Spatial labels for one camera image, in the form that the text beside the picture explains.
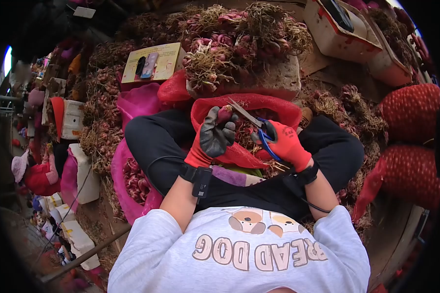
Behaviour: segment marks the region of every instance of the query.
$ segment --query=red jacket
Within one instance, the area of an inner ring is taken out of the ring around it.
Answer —
[[[51,196],[60,191],[60,178],[54,184],[49,184],[46,173],[50,172],[49,162],[41,165],[34,165],[29,168],[24,177],[24,184],[38,196]]]

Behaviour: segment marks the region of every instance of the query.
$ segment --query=hand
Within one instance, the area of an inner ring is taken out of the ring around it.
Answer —
[[[52,154],[54,152],[54,148],[52,147],[52,144],[46,145],[46,151],[48,154]]]
[[[275,138],[274,141],[266,138],[269,148],[282,160],[292,163],[297,172],[303,171],[311,159],[311,154],[302,147],[297,132],[290,126],[272,120],[264,123],[267,132]],[[253,132],[251,139],[255,144],[261,144],[257,133]]]
[[[219,107],[210,109],[199,127],[191,150],[184,162],[193,167],[209,167],[212,158],[221,156],[227,151],[227,146],[235,141],[235,123],[229,121],[225,125],[217,125]]]

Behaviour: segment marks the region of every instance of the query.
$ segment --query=wrist-mounted device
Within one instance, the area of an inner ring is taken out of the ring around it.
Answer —
[[[197,203],[199,203],[200,198],[207,197],[210,177],[212,176],[211,168],[195,168],[187,163],[184,163],[179,170],[179,176],[182,179],[194,184],[192,188],[192,196],[198,198]]]
[[[313,166],[308,166],[302,172],[298,172],[294,175],[298,184],[305,186],[316,180],[316,174],[318,173],[319,163],[314,161]]]

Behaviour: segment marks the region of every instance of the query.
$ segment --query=scissor blade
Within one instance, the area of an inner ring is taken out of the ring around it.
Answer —
[[[231,103],[230,105],[235,108],[238,112],[240,112],[244,117],[246,117],[249,121],[251,121],[254,125],[256,125],[258,128],[261,128],[263,126],[263,122],[257,120],[254,118],[251,114],[249,114],[243,107],[238,105],[237,102],[235,102],[232,98],[230,98]]]

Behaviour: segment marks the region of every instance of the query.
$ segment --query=yellow sign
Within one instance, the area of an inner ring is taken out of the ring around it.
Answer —
[[[138,61],[141,57],[147,57],[150,53],[158,52],[158,59],[154,73],[150,79],[141,79],[140,76],[135,75]],[[186,52],[181,48],[181,43],[162,44],[154,47],[144,48],[132,51],[127,59],[124,74],[122,76],[122,83],[133,83],[143,81],[162,81],[169,79],[173,73],[182,69],[182,58]]]

